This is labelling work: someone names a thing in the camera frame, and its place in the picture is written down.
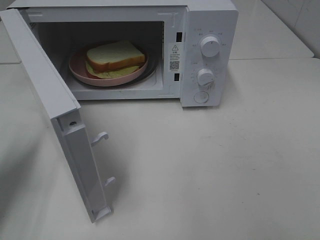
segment white microwave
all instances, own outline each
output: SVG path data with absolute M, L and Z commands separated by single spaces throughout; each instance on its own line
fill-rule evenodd
M 13 47 L 46 110 L 92 222 L 111 212 L 78 100 L 180 99 L 217 106 L 238 11 L 230 0 L 16 0 L 0 12 Z M 70 56 L 85 45 L 128 40 L 149 53 L 145 72 L 127 84 L 78 81 Z

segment microwave door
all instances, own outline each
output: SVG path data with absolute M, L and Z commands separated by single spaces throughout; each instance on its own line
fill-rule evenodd
M 92 222 L 111 212 L 104 194 L 104 187 L 113 182 L 111 177 L 102 183 L 92 152 L 92 146 L 105 132 L 89 140 L 86 125 L 80 115 L 80 105 L 55 69 L 52 62 L 16 9 L 0 11 L 0 18 L 35 96 L 42 103 L 53 125 L 65 158 Z

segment plate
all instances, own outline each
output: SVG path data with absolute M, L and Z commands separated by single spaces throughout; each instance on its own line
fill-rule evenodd
M 126 84 L 135 80 L 146 70 L 148 65 L 148 55 L 138 47 L 138 49 L 142 53 L 144 53 L 146 61 L 138 70 L 134 71 L 133 73 L 130 73 L 125 76 L 109 78 L 109 79 L 101 79 L 99 77 L 91 75 L 90 73 L 88 73 L 86 68 L 87 51 L 101 44 L 105 44 L 105 43 L 92 44 L 90 46 L 83 47 L 80 50 L 78 50 L 75 54 L 73 54 L 72 57 L 70 58 L 69 69 L 72 72 L 72 74 L 75 76 L 75 78 L 78 79 L 79 81 L 85 84 L 97 86 L 97 87 L 118 86 L 118 85 Z

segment door release button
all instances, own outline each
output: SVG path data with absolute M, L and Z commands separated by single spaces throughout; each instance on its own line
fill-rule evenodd
M 200 91 L 197 92 L 193 99 L 198 103 L 198 104 L 204 104 L 208 101 L 209 99 L 209 94 L 205 91 Z

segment sticker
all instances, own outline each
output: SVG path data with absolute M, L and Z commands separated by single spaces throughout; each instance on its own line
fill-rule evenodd
M 184 44 L 182 42 L 168 43 L 168 70 L 172 73 L 180 73 L 182 69 L 182 54 Z

